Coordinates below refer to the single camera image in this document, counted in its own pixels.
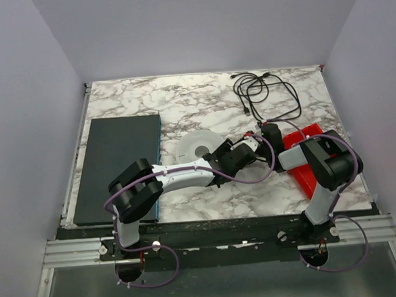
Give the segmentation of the grey cable spool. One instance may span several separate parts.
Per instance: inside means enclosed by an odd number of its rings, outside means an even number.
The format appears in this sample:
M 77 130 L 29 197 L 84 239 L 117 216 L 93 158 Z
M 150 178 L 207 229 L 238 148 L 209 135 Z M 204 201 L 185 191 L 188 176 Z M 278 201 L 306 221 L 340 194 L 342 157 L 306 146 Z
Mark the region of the grey cable spool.
M 223 137 L 210 130 L 195 130 L 183 136 L 176 147 L 177 163 L 193 162 L 207 153 L 213 153 L 222 143 Z

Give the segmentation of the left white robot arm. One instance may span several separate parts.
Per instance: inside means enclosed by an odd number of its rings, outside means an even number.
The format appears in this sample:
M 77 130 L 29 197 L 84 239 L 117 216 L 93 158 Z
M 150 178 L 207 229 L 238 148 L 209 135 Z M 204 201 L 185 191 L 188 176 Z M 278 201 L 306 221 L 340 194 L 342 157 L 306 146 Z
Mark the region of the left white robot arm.
M 128 248 L 139 241 L 140 220 L 155 206 L 162 194 L 207 186 L 222 186 L 239 171 L 256 160 L 258 141 L 242 138 L 233 143 L 225 140 L 213 153 L 190 163 L 152 165 L 138 159 L 109 183 L 115 215 L 116 236 Z

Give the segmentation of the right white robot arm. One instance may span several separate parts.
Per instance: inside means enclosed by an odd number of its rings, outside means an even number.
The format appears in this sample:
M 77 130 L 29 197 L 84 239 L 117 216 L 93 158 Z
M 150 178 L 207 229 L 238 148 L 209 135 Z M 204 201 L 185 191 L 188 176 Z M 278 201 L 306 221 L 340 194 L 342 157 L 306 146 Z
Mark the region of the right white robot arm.
M 278 173 L 302 170 L 297 179 L 306 192 L 313 192 L 300 215 L 299 233 L 312 235 L 329 228 L 339 195 L 363 170 L 359 155 L 337 132 L 324 132 L 317 124 L 286 137 L 275 123 L 264 122 L 259 128 L 273 147 L 273 152 L 259 148 L 260 156 Z

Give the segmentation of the red plastic tray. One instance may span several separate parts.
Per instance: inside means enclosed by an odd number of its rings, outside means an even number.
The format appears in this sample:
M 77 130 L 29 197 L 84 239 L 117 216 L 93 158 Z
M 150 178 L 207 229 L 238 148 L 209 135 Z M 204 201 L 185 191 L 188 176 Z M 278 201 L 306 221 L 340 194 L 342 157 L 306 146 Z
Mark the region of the red plastic tray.
M 317 123 L 301 129 L 305 136 L 322 134 L 323 130 Z M 293 132 L 283 138 L 284 148 L 290 149 L 293 144 L 303 140 L 300 132 Z M 316 187 L 316 178 L 308 164 L 290 170 L 290 175 L 297 181 L 298 186 L 304 191 L 307 198 L 311 199 Z

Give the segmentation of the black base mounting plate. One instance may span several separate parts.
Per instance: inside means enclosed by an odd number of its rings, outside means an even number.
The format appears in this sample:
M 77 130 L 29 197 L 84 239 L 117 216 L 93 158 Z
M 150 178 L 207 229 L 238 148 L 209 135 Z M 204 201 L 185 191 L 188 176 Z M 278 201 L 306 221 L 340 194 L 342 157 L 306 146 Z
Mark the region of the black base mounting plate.
M 298 249 L 340 238 L 334 222 L 308 226 L 299 214 L 143 225 L 131 246 L 101 238 L 100 260 L 123 273 L 295 261 Z

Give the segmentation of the black flat box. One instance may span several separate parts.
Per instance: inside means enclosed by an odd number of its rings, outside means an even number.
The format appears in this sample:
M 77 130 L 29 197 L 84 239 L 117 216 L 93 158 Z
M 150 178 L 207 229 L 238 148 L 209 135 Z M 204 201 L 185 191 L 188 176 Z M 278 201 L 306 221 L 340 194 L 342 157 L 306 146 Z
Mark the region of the black flat box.
M 75 204 L 73 224 L 109 225 L 112 216 L 103 208 L 110 197 L 108 185 L 137 159 L 159 164 L 161 117 L 92 119 Z

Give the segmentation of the aluminium rail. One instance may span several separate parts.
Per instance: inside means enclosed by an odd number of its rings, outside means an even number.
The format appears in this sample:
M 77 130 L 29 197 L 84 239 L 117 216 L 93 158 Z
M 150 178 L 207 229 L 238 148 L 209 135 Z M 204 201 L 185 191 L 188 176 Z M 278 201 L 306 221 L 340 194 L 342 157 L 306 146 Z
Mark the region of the aluminium rail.
M 97 238 L 48 241 L 42 266 L 61 269 L 99 264 L 101 245 Z

